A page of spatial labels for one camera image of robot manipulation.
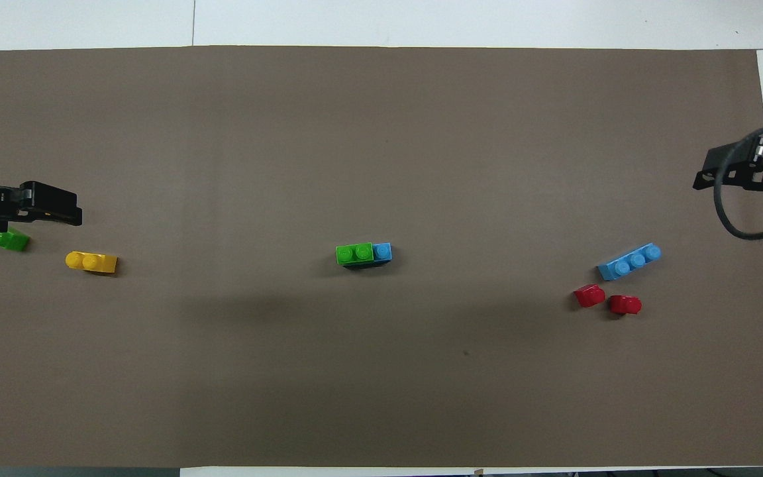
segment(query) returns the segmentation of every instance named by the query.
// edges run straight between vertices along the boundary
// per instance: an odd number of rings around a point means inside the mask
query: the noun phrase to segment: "toy brick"
[[[637,296],[614,295],[608,299],[609,307],[612,312],[624,315],[636,315],[644,306]]]
[[[9,227],[8,232],[0,232],[0,247],[5,248],[5,250],[21,252],[25,250],[28,239],[28,235]]]
[[[388,263],[393,260],[393,249],[390,242],[373,244],[373,263]]]
[[[576,295],[579,305],[585,308],[605,301],[605,290],[602,290],[599,285],[596,284],[585,285],[573,293]]]
[[[108,254],[91,254],[73,250],[67,254],[66,266],[76,270],[87,272],[102,272],[102,274],[114,274],[116,272],[116,256]]]
[[[373,244],[337,245],[335,247],[337,265],[351,266],[373,263]]]
[[[661,248],[650,242],[632,250],[630,253],[624,254],[624,256],[615,258],[611,262],[603,263],[597,266],[597,268],[599,268],[599,273],[605,280],[617,280],[617,278],[625,277],[636,269],[642,268],[642,266],[649,262],[655,262],[655,260],[660,258]]]

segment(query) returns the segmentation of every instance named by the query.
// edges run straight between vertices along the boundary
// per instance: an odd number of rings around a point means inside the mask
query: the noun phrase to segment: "red lego brick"
[[[582,305],[585,308],[605,301],[605,291],[603,291],[599,285],[585,285],[573,293],[576,294],[576,299],[578,299],[579,305]]]
[[[627,295],[614,295],[609,298],[608,303],[611,306],[612,311],[621,315],[627,313],[636,315],[638,314],[638,311],[641,311],[642,306],[641,299],[637,296]]]

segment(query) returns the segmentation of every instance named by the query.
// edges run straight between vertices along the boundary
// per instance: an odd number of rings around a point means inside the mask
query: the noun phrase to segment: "yellow lego brick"
[[[66,262],[66,266],[76,270],[102,272],[103,274],[112,274],[116,271],[116,256],[106,256],[106,254],[88,254],[73,250],[67,254],[64,262]]]

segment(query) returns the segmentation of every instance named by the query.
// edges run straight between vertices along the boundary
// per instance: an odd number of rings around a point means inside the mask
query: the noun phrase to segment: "green lego brick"
[[[335,247],[337,265],[350,266],[373,262],[373,244],[339,245]]]
[[[6,248],[6,250],[15,250],[21,252],[25,250],[25,245],[28,244],[28,235],[19,232],[12,227],[8,228],[8,232],[0,232],[0,247]]]

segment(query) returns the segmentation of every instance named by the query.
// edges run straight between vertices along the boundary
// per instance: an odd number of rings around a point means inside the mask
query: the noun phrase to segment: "brown surface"
[[[690,188],[761,124],[744,51],[0,52],[0,184],[85,217],[0,250],[0,465],[763,464],[763,242]]]

